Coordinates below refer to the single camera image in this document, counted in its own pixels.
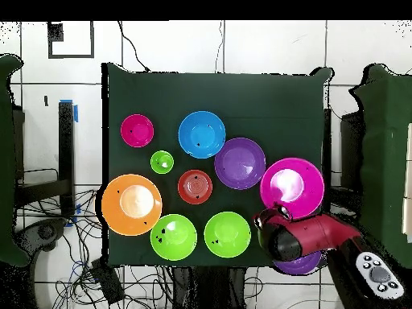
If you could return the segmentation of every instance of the desk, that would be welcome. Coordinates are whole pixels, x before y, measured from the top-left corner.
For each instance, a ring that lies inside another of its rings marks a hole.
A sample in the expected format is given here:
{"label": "desk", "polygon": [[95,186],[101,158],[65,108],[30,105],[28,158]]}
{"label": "desk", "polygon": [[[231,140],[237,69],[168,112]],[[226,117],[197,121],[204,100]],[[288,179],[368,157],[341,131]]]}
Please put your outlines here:
{"label": "desk", "polygon": [[[211,111],[225,124],[226,140],[253,139],[264,150],[267,166],[285,157],[299,157],[320,169],[323,86],[332,70],[319,68],[311,76],[133,73],[107,64],[107,72],[109,101],[103,101],[108,106],[103,110],[108,110],[108,142],[104,144],[108,157],[104,158],[103,167],[107,167],[108,181],[129,173],[147,177],[160,190],[163,215],[186,216],[198,233],[193,253],[181,261],[169,262],[151,248],[150,233],[125,237],[109,230],[108,263],[111,266],[270,266],[252,224],[252,216],[264,208],[259,185],[244,191],[226,187],[216,176],[214,158],[194,159],[180,148],[179,124],[194,111]],[[132,113],[143,113],[154,124],[154,138],[143,148],[126,145],[120,135],[123,120]],[[158,175],[150,168],[150,157],[157,150],[167,150],[175,159],[173,169],[166,175]],[[212,195],[204,204],[190,205],[179,197],[179,177],[189,169],[205,171],[212,179]],[[221,211],[237,212],[249,222],[252,239],[248,249],[238,257],[217,257],[204,243],[206,222]]]}

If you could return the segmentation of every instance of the bowl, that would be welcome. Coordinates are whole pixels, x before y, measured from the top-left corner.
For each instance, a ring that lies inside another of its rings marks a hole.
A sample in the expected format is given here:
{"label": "bowl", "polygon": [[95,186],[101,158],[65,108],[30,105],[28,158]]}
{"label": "bowl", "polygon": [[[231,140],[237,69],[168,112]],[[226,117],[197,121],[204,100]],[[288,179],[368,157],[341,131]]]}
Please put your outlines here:
{"label": "bowl", "polygon": [[251,232],[245,218],[235,212],[221,212],[204,228],[204,241],[216,256],[234,258],[249,246]]}
{"label": "bowl", "polygon": [[206,159],[222,148],[226,131],[222,120],[214,113],[196,111],[182,120],[178,135],[186,153],[196,159]]}
{"label": "bowl", "polygon": [[215,171],[219,180],[230,188],[245,190],[262,178],[266,169],[261,147],[248,138],[228,140],[215,157]]}
{"label": "bowl", "polygon": [[179,214],[163,216],[150,232],[153,250],[168,261],[189,256],[196,247],[197,232],[193,223]]}
{"label": "bowl", "polygon": [[173,168],[174,160],[165,150],[156,151],[150,158],[151,169],[158,174],[166,174]]}
{"label": "bowl", "polygon": [[319,264],[322,253],[316,251],[289,262],[274,262],[274,265],[283,273],[289,275],[307,274]]}
{"label": "bowl", "polygon": [[125,118],[120,128],[123,141],[132,147],[144,147],[147,145],[155,130],[153,124],[144,115],[135,113]]}
{"label": "bowl", "polygon": [[101,213],[115,233],[138,236],[158,222],[162,198],[149,179],[141,175],[121,175],[107,185],[101,198]]}
{"label": "bowl", "polygon": [[323,177],[309,161],[286,158],[270,166],[262,177],[260,193],[263,204],[284,206],[292,218],[313,213],[322,203]]}
{"label": "bowl", "polygon": [[177,190],[187,203],[202,204],[212,194],[212,181],[203,171],[190,170],[180,177]]}

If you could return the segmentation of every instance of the small green bowl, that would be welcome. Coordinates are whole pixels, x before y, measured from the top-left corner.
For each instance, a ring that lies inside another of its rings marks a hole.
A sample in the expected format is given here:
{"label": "small green bowl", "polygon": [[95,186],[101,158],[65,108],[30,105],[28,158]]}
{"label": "small green bowl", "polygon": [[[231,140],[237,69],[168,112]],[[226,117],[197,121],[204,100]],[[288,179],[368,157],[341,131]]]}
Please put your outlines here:
{"label": "small green bowl", "polygon": [[204,241],[216,256],[234,258],[249,246],[251,232],[245,218],[235,212],[221,212],[209,219]]}
{"label": "small green bowl", "polygon": [[150,243],[161,258],[179,261],[195,249],[197,232],[185,216],[169,214],[160,218],[151,230]]}
{"label": "small green bowl", "polygon": [[157,174],[166,174],[173,168],[173,157],[165,150],[158,150],[150,158],[151,169]]}

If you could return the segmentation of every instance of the pink bowl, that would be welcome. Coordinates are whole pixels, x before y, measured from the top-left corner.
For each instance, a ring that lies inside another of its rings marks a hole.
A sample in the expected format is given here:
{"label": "pink bowl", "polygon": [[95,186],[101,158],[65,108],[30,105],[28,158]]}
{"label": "pink bowl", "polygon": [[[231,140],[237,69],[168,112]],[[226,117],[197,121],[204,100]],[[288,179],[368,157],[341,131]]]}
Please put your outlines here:
{"label": "pink bowl", "polygon": [[144,147],[153,138],[155,130],[146,116],[135,113],[125,118],[120,134],[129,146]]}
{"label": "pink bowl", "polygon": [[298,219],[313,213],[322,203],[324,183],[309,161],[286,158],[270,166],[262,177],[261,198],[267,208],[281,204]]}

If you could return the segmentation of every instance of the dark green surface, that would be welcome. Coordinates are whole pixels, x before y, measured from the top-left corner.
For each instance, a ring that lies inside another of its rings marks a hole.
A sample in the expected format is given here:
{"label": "dark green surface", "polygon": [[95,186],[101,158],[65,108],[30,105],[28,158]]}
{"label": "dark green surface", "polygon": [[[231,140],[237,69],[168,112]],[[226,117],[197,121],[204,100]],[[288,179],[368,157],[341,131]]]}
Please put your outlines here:
{"label": "dark green surface", "polygon": [[360,224],[402,266],[412,268],[412,244],[402,233],[408,124],[412,122],[412,76],[369,69],[366,84],[355,90],[364,109],[360,178],[364,188]]}
{"label": "dark green surface", "polygon": [[14,242],[15,227],[14,187],[16,186],[16,157],[14,152],[14,126],[10,78],[23,62],[14,55],[0,54],[0,143],[2,166],[0,167],[0,261],[12,266],[26,266],[29,257]]}
{"label": "dark green surface", "polygon": [[[251,138],[266,154],[266,165],[285,157],[300,157],[319,169],[323,139],[323,84],[332,74],[322,68],[314,76],[131,73],[108,64],[109,69],[109,179],[134,173],[147,177],[160,190],[163,215],[178,213],[195,225],[198,243],[193,253],[178,262],[159,257],[150,246],[150,234],[124,237],[109,231],[109,264],[175,266],[268,266],[270,259],[258,244],[252,217],[264,205],[259,184],[238,191],[216,177],[214,158],[194,159],[178,141],[180,122],[190,113],[207,110],[221,118],[226,140]],[[154,138],[143,148],[127,146],[120,135],[122,121],[143,113],[154,125]],[[150,157],[167,150],[173,169],[158,175]],[[212,179],[213,191],[204,204],[190,205],[177,192],[179,177],[200,169]],[[238,257],[223,259],[204,243],[204,226],[218,212],[241,214],[252,230],[248,249]]]}

